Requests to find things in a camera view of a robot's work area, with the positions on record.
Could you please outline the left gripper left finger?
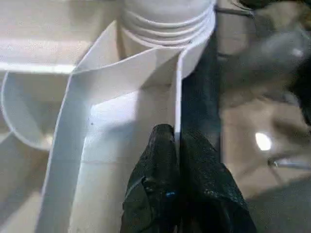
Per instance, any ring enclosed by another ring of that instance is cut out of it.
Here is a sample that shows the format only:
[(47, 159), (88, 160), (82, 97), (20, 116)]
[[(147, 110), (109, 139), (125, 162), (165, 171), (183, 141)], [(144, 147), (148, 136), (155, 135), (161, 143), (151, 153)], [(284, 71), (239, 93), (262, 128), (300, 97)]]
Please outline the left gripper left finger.
[(172, 233), (179, 223), (179, 167), (173, 128), (153, 127), (122, 205), (122, 233)]

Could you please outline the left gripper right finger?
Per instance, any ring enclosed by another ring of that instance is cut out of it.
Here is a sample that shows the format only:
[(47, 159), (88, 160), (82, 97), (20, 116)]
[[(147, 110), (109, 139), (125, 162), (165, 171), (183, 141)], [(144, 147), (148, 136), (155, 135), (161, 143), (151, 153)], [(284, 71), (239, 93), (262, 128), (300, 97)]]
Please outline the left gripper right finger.
[(185, 198), (184, 233), (255, 233), (240, 189), (220, 151), (199, 131), (184, 131), (180, 168)]

